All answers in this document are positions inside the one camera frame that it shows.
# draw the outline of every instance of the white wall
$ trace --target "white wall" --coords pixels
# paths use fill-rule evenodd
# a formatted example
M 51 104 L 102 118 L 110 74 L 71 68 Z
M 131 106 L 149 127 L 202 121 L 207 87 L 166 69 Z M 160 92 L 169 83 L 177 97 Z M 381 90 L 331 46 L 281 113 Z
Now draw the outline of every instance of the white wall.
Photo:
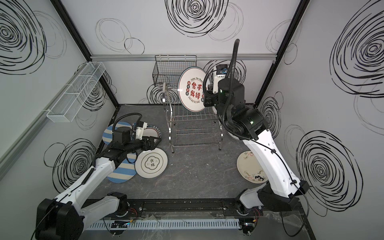
M 86 0 L 62 2 L 93 55 L 143 52 L 144 54 L 232 53 L 236 38 L 240 39 L 239 53 L 275 53 L 299 4 L 299 0 L 209 0 L 206 1 L 207 6 L 209 4 L 222 6 L 223 10 L 217 14 L 219 16 L 217 18 L 213 17 L 214 14 L 210 14 L 209 7 L 205 9 L 206 15 L 200 15 L 201 19 L 207 19 L 208 22 L 219 23 L 215 30 L 204 35 L 199 33 L 205 25 L 196 27 L 201 22 L 191 20 L 193 14 L 188 12 L 188 9 L 193 11 L 193 6 L 182 8 L 190 17 L 188 20 L 183 19 L 190 28 L 172 24 L 174 20 L 181 22 L 179 17 L 183 14 L 182 12 L 174 14 L 171 0 L 107 2 L 95 0 L 92 4 Z M 113 76 L 114 85 L 119 89 L 116 94 L 119 103 L 138 103 L 147 97 L 146 91 L 153 84 L 154 64 L 155 62 L 105 62 L 107 68 L 113 69 L 109 73 Z M 245 61 L 245 64 L 247 66 L 245 99 L 248 103 L 253 103 L 271 61 Z
M 0 66 L 2 66 L 0 67 L 0 122 L 2 124 L 0 156 L 28 127 L 39 112 L 44 110 L 49 101 L 68 82 L 77 67 L 85 62 L 50 1 L 36 0 L 33 3 L 28 1 L 28 5 L 21 0 L 16 2 L 19 2 L 26 9 L 26 13 L 31 14 L 28 17 L 32 19 L 31 22 L 34 23 L 37 30 L 36 33 L 33 33 L 33 30 L 28 31 L 28 27 L 32 29 L 32 26 L 16 24 L 17 27 L 12 28 L 5 23 L 1 24 L 4 27 L 10 27 L 9 31 L 14 29 L 25 30 L 25 32 L 19 34 L 19 38 L 14 35 L 12 40 L 9 40 L 9 44 L 5 41 L 5 35 L 0 38 Z M 14 17 L 15 22 L 27 18 L 25 15 L 16 15 L 12 12 L 14 8 L 7 8 L 2 5 L 1 9 L 4 10 L 6 16 Z M 31 51 L 28 50 L 30 42 L 25 42 L 30 35 L 35 37 Z M 26 43 L 27 47 L 23 50 L 12 47 L 16 43 Z M 9 59 L 6 57 L 21 58 L 21 61 L 24 62 L 5 67 L 3 65 L 12 65 L 7 62 Z
M 319 240 L 382 238 L 384 98 L 366 98 L 363 96 L 368 94 L 363 92 L 369 88 L 383 93 L 379 83 L 384 73 L 384 38 L 383 34 L 373 33 L 383 33 L 384 1 L 355 15 L 367 2 L 312 1 L 302 20 L 296 60 L 279 66 L 264 96 L 271 100 L 278 91 L 283 95 L 283 101 L 278 95 L 277 107 L 271 110 L 274 116 L 271 121 L 281 120 L 275 141 L 295 174 L 315 187 L 306 196 L 312 207 L 308 219 Z M 350 35 L 342 35 L 354 15 L 358 17 L 346 29 Z M 375 24 L 363 26 L 373 16 L 376 16 Z M 340 35 L 341 42 L 349 45 L 336 44 L 340 53 L 333 55 Z M 353 38 L 355 41 L 343 41 Z M 381 46 L 381 50 L 375 51 L 375 46 Z M 330 64 L 330 56 L 338 59 L 345 56 L 345 62 L 339 61 L 337 65 L 331 61 Z M 342 73 L 340 66 L 351 76 L 366 76 L 367 72 L 359 70 L 362 62 L 365 69 L 379 74 L 376 77 L 379 79 L 352 78 Z M 352 90 L 343 87 L 335 73 L 360 94 L 352 94 Z M 364 84 L 367 80 L 376 84 L 361 89 L 352 85 Z M 306 210 L 303 197 L 301 202 Z
M 46 56 L 42 65 L 33 73 L 28 73 L 28 71 L 34 67 L 23 70 L 24 73 L 27 72 L 25 75 L 16 76 L 0 73 L 0 108 L 2 113 L 0 116 L 2 124 L 0 154 L 12 144 L 35 116 L 43 110 L 43 107 L 51 101 L 72 77 L 78 65 L 84 62 L 81 52 L 50 1 L 38 0 L 28 2 L 28 5 L 21 0 L 18 2 L 25 8 L 30 7 L 32 11 L 44 11 L 53 16 L 56 24 L 63 28 L 61 33 L 64 33 L 67 44 L 63 56 L 58 58 Z M 60 46 L 62 38 L 58 36 L 60 32 L 46 27 L 44 19 L 38 18 L 38 22 L 44 28 L 47 46 L 49 46 L 46 54 L 55 57 L 55 54 L 61 54 L 61 52 L 57 52 L 57 48 L 53 50 L 50 48 L 56 44 Z M 4 54 L 6 53 L 4 53 L 3 48 L 0 48 L 0 56 Z M 13 53 L 12 56 L 24 55 Z M 4 63 L 3 58 L 0 57 L 0 60 L 1 63 Z M 115 111 L 99 84 L 91 93 L 91 97 L 100 98 L 95 102 L 98 107 L 97 111 L 96 108 L 82 107 L 71 123 L 49 121 L 0 181 L 1 239 L 29 239 L 31 237 L 35 229 L 36 210 L 39 203 L 45 198 L 53 199 L 57 196 L 58 192 L 55 190 L 55 186 L 58 191 L 63 190 L 56 175 L 57 170 L 62 166 L 56 168 L 52 168 L 52 166 L 64 149 L 69 154 L 62 155 L 59 161 L 67 162 L 69 165 L 65 171 L 71 170 L 74 173 L 73 179 L 59 175 L 60 179 L 67 184 L 74 181 L 90 166 L 92 157 L 100 144 L 102 133 Z

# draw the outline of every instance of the plate with black chinese characters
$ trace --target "plate with black chinese characters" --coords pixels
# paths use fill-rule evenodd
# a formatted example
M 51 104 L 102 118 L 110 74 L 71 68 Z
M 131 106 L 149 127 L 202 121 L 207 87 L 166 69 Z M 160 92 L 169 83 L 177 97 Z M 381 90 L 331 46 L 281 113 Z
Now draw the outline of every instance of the plate with black chinese characters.
M 164 172 L 168 164 L 167 154 L 160 148 L 144 151 L 135 162 L 135 169 L 143 178 L 154 178 Z
M 203 81 L 205 71 L 193 66 L 184 70 L 179 79 L 177 92 L 183 106 L 191 112 L 200 112 L 204 107 Z
M 243 178 L 253 183 L 268 181 L 265 171 L 251 151 L 245 151 L 237 158 L 237 170 Z

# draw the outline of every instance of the red circle with chinese character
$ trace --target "red circle with chinese character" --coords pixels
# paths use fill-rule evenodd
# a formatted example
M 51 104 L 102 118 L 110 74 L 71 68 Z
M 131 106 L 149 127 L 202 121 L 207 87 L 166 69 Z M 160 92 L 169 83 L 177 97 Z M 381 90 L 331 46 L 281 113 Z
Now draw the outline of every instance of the red circle with chinese character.
M 202 98 L 204 97 L 203 80 L 205 75 L 203 69 L 190 67 L 180 76 L 178 85 L 180 101 L 185 108 L 192 112 L 199 112 L 204 109 Z

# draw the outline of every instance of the black corner post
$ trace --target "black corner post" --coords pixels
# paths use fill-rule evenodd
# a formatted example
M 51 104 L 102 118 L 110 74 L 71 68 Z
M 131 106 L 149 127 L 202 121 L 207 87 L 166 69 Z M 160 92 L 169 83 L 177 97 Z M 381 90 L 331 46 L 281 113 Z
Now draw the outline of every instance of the black corner post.
M 293 37 L 293 34 L 296 31 L 297 26 L 299 25 L 299 22 L 301 21 L 301 18 L 304 15 L 305 10 L 307 9 L 308 4 L 311 0 L 301 0 L 299 3 L 299 6 L 296 9 L 295 14 L 293 15 L 292 21 L 288 27 L 287 32 L 285 33 L 285 36 L 283 38 L 283 41 L 281 42 L 281 45 L 279 47 L 279 50 L 277 51 L 277 57 L 274 63 L 272 63 L 271 68 L 268 71 L 267 76 L 265 77 L 264 83 L 260 89 L 259 94 L 257 95 L 255 104 L 253 105 L 254 108 L 257 108 L 262 101 L 262 98 L 268 88 L 269 83 L 271 82 L 277 67 L 280 64 L 280 61 L 282 60 L 284 53 L 290 44 L 290 41 Z
M 73 24 L 73 21 L 71 17 L 69 16 L 67 10 L 65 9 L 64 5 L 60 0 L 51 0 L 52 5 L 56 9 L 57 13 L 59 14 L 61 20 L 64 22 L 65 26 L 67 27 L 68 31 L 70 32 L 72 38 L 74 39 L 75 43 L 79 47 L 81 53 L 84 55 L 86 61 L 92 61 L 91 59 L 91 52 L 88 50 L 87 46 L 85 45 L 85 42 L 81 38 L 79 32 L 77 31 L 75 25 Z M 108 83 L 106 82 L 104 76 L 102 75 L 99 80 L 101 86 L 107 93 L 109 99 L 111 100 L 113 106 L 115 108 L 119 107 L 119 103 L 111 91 Z

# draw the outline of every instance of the blue and white striped plate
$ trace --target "blue and white striped plate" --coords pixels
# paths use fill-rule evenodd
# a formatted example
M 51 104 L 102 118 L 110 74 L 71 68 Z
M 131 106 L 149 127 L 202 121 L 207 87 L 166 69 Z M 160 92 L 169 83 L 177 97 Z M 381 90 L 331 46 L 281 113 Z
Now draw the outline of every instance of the blue and white striped plate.
M 130 127 L 132 126 L 127 122 L 118 122 L 116 124 L 116 128 L 119 127 Z M 103 132 L 103 141 L 105 144 L 109 144 L 112 141 L 112 125 L 110 125 L 104 132 Z M 129 179 L 131 179 L 136 174 L 135 170 L 135 161 L 137 159 L 136 153 L 128 153 L 127 159 L 124 159 L 123 162 L 119 165 L 118 168 L 116 168 L 111 174 L 107 176 L 107 178 L 111 182 L 120 183 L 125 182 Z

